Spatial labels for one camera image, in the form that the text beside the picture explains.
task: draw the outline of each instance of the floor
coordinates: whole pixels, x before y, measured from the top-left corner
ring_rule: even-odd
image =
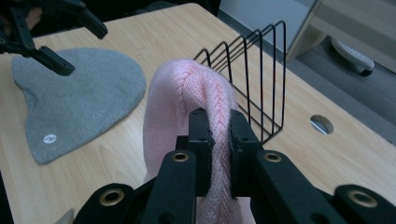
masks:
[[[241,35],[250,33],[246,27],[222,11],[218,18]],[[361,76],[360,68],[332,48],[329,37],[288,62],[287,67],[346,112],[396,145],[396,74],[376,63],[370,76]]]

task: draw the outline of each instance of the wire file organizer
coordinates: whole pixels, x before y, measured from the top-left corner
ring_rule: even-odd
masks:
[[[282,49],[276,49],[277,27],[282,31]],[[263,52],[263,38],[267,35],[272,35],[273,41],[268,54]],[[228,78],[235,89],[240,112],[245,114],[262,145],[282,131],[286,84],[285,22],[270,24],[246,37],[240,35],[230,44],[222,41],[211,51],[202,49],[194,60]]]

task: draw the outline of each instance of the gray felt hat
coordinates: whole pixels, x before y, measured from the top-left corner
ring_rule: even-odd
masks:
[[[77,149],[127,116],[141,101],[146,80],[137,62],[109,49],[57,52],[76,67],[62,77],[31,58],[17,56],[12,74],[23,89],[26,139],[45,164]]]

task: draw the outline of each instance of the pink cloth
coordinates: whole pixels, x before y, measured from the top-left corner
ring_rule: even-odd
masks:
[[[211,187],[198,201],[197,223],[242,223],[241,200],[233,200],[230,192],[228,128],[230,111],[237,108],[233,88],[223,76],[195,61],[165,63],[151,80],[143,127],[146,180],[158,174],[163,156],[175,150],[177,136],[188,135],[189,114],[197,108],[206,110],[215,140]]]

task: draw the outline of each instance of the metal wire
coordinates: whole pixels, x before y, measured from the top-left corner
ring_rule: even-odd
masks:
[[[282,58],[280,63],[283,65],[282,67],[282,74],[281,74],[281,96],[276,95],[276,79],[279,78],[279,74],[276,71],[276,27],[282,26],[282,42],[283,42],[283,49],[279,49],[280,53],[282,54]],[[266,35],[272,34],[272,96],[270,96],[271,105],[268,111],[264,111],[264,71],[263,71],[263,38]],[[259,55],[255,56],[258,57],[260,60],[260,102],[256,103],[250,99],[250,87],[249,83],[251,80],[249,77],[249,57],[248,50],[252,46],[257,46],[259,50]],[[260,133],[258,134],[258,138],[261,140],[262,145],[268,142],[271,138],[277,135],[279,132],[282,131],[284,120],[285,120],[285,94],[286,94],[286,23],[283,21],[279,21],[276,24],[270,24],[262,30],[256,30],[251,34],[247,35],[246,37],[238,36],[233,42],[230,44],[222,41],[219,43],[214,49],[211,51],[207,49],[202,49],[195,57],[194,60],[198,61],[200,58],[204,57],[200,63],[204,64],[207,63],[209,67],[214,69],[215,71],[222,73],[224,69],[227,68],[228,72],[228,79],[230,83],[233,85],[234,89],[242,95],[246,101],[246,105],[239,105],[240,109],[247,115],[247,121],[252,125],[258,125],[260,128]],[[232,71],[232,63],[239,59],[239,57],[243,57],[244,64],[245,64],[245,82],[246,82],[246,92],[243,92],[238,87],[236,87],[233,83],[233,71]],[[280,100],[281,107],[280,111],[276,110],[276,100]],[[252,115],[252,108],[258,110],[260,113],[259,116]],[[276,118],[280,115],[280,121],[276,121]],[[265,127],[265,122],[270,123],[270,127]]]

